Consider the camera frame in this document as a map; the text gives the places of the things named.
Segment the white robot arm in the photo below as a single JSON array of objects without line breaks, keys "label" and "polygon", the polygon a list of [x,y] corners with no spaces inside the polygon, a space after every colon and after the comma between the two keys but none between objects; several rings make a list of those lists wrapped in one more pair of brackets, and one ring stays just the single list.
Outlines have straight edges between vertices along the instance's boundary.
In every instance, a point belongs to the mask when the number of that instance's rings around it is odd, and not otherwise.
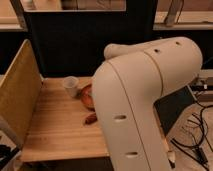
[{"label": "white robot arm", "polygon": [[171,171],[154,102],[188,85],[202,53],[186,37],[109,44],[92,77],[92,98],[115,171]]}]

